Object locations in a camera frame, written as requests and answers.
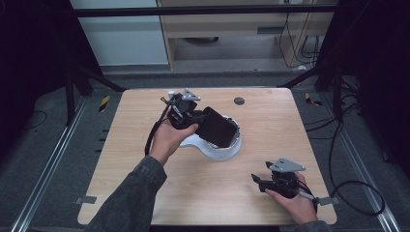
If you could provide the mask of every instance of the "gray floor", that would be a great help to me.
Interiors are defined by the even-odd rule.
[[[224,87],[261,86],[273,87],[298,76],[302,71],[288,68],[281,59],[278,46],[272,37],[262,38],[220,38],[217,43],[198,43],[180,40],[172,71],[151,70],[133,74],[108,74],[106,77],[128,88],[161,87]],[[329,99],[332,92],[315,93],[312,77],[292,89],[295,102],[307,129],[321,125],[310,124],[332,117]],[[64,231],[63,228],[80,229],[76,221],[79,205],[77,197],[84,196],[97,164],[103,139],[110,127],[121,93],[116,93],[92,81],[95,91],[92,97],[77,96],[76,102],[85,102],[82,116],[71,137],[58,168],[53,173],[43,200],[34,214],[30,227],[43,231]],[[319,101],[322,106],[308,103],[305,93]],[[104,96],[110,96],[107,108],[98,108]],[[345,100],[347,107],[355,99]],[[12,226],[27,199],[41,177],[50,155],[65,129],[65,90],[59,89],[42,96],[36,103],[36,110],[27,129],[14,144],[13,159],[3,169],[0,177],[0,228]],[[328,190],[334,187],[330,182],[328,158],[331,139],[336,124],[331,123],[321,130],[308,132],[310,144],[319,163]],[[401,231],[410,231],[410,209],[407,196],[410,182],[398,165],[384,162],[382,151],[366,124],[358,115],[358,109],[344,114],[343,131],[337,136],[332,152],[333,175],[337,184],[346,180],[362,180],[363,173],[385,197],[388,212],[393,215]],[[368,193],[362,187],[347,187],[343,195],[353,205],[371,210]],[[386,229],[381,225],[382,217],[361,215],[345,203],[336,205],[337,223],[335,231],[400,231]],[[282,226],[281,231],[292,230]]]

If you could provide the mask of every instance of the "person's left hand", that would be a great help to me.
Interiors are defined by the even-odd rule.
[[[174,154],[181,142],[191,136],[198,129],[197,124],[190,125],[187,129],[176,130],[168,119],[164,120],[154,134],[153,146],[150,156],[158,160],[162,165]]]

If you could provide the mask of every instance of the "wooden table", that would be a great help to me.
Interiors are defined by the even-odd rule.
[[[172,89],[183,92],[183,89]],[[286,158],[307,168],[303,174],[316,196],[326,190],[308,142],[299,111],[288,89],[229,88],[190,89],[201,97],[196,109],[211,106],[239,124],[243,145],[232,159],[216,162],[195,148],[180,148],[165,165],[168,175],[160,189],[152,224],[169,225],[281,225],[293,223],[286,211],[261,193],[250,173],[270,178],[265,161]],[[168,89],[128,90],[115,114],[78,222],[87,224],[105,199],[144,157],[151,127],[160,118]],[[245,104],[237,105],[241,97]],[[332,205],[319,206],[319,219],[337,220]]]

